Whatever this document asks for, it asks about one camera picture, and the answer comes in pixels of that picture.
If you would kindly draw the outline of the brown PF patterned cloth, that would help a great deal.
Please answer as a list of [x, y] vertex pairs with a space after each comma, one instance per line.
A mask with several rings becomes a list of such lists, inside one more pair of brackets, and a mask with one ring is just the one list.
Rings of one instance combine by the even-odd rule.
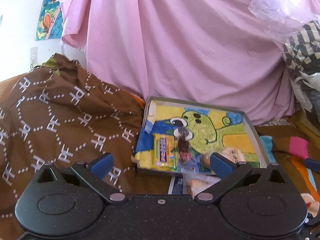
[[131, 194], [143, 110], [137, 97], [60, 54], [20, 77], [1, 100], [1, 239], [20, 237], [15, 204], [45, 163], [69, 167], [111, 153], [104, 180]]

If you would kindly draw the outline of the grey box with frog drawing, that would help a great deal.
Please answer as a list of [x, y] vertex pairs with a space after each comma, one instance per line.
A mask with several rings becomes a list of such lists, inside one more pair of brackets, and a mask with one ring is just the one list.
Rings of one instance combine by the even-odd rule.
[[[153, 135], [175, 137], [176, 171], [161, 171], [152, 167]], [[183, 163], [179, 157], [178, 139], [189, 142], [191, 160]], [[191, 101], [152, 96], [146, 103], [143, 124], [135, 153], [131, 160], [139, 171], [178, 176], [184, 172], [211, 174], [201, 163], [201, 156], [211, 147], [237, 148], [253, 167], [265, 168], [269, 161], [259, 136], [247, 114], [226, 107], [214, 107]]]

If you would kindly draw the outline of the colourful cartoon blanket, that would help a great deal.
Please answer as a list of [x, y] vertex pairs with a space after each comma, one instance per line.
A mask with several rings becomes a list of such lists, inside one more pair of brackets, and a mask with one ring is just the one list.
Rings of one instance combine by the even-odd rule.
[[304, 158], [319, 161], [319, 137], [312, 138], [292, 125], [257, 126], [270, 162], [285, 170], [313, 217], [319, 215], [319, 172], [304, 165]]

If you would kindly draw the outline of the blue and white snack packet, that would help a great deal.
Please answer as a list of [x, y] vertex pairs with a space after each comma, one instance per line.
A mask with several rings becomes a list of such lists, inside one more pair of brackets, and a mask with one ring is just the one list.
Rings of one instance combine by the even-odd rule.
[[168, 189], [168, 194], [181, 195], [185, 194], [183, 177], [172, 177]]

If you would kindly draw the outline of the round bun snack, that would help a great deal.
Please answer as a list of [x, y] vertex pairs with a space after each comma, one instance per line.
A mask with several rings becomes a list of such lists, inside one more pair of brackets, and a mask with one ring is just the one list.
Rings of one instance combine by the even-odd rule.
[[211, 169], [210, 156], [214, 153], [224, 156], [228, 160], [237, 163], [239, 161], [246, 161], [244, 154], [237, 148], [216, 148], [211, 147], [207, 152], [203, 153], [200, 160], [205, 168]]

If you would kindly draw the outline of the toast bread clear packet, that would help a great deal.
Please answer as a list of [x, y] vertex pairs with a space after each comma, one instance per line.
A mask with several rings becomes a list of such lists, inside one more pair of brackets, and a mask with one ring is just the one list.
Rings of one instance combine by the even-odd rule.
[[196, 195], [218, 183], [220, 180], [217, 176], [200, 173], [184, 173], [183, 194], [188, 194], [192, 198], [195, 198]]

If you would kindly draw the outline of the pink bed sheet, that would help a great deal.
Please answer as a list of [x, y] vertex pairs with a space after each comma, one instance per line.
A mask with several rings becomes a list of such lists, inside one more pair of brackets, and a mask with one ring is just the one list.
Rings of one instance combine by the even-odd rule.
[[[281, 50], [254, 0], [59, 0], [62, 40], [97, 78], [143, 99], [161, 96], [245, 112], [255, 125], [291, 115]], [[319, 13], [319, 0], [285, 0]]]

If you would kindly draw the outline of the yellow candy packet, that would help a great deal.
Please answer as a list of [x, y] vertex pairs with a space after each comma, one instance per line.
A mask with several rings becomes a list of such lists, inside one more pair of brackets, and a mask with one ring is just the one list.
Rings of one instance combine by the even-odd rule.
[[161, 171], [176, 171], [175, 137], [172, 135], [153, 135], [152, 167]]

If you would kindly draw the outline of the black white striped cloth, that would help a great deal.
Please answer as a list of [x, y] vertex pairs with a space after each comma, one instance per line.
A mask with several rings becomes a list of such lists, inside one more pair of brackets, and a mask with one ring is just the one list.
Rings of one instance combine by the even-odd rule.
[[304, 24], [283, 45], [291, 85], [307, 119], [319, 128], [319, 21]]

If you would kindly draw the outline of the dark brown wrapped snack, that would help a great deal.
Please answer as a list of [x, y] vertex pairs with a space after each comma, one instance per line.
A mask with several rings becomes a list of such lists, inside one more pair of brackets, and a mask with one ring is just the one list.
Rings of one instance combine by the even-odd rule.
[[179, 157], [183, 163], [188, 162], [191, 160], [191, 152], [189, 142], [186, 141], [185, 136], [181, 136], [178, 139], [178, 152]]

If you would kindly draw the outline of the clear plastic bag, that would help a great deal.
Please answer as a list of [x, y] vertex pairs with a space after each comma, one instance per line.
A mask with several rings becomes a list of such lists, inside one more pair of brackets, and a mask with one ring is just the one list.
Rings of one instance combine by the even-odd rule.
[[302, 43], [319, 40], [319, 12], [309, 0], [253, 0], [248, 9], [277, 44], [299, 35]]

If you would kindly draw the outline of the colourful wall poster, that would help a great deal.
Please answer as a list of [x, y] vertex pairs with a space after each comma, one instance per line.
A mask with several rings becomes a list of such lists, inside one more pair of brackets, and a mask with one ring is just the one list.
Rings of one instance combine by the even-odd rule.
[[63, 18], [59, 0], [43, 0], [35, 41], [61, 38]]

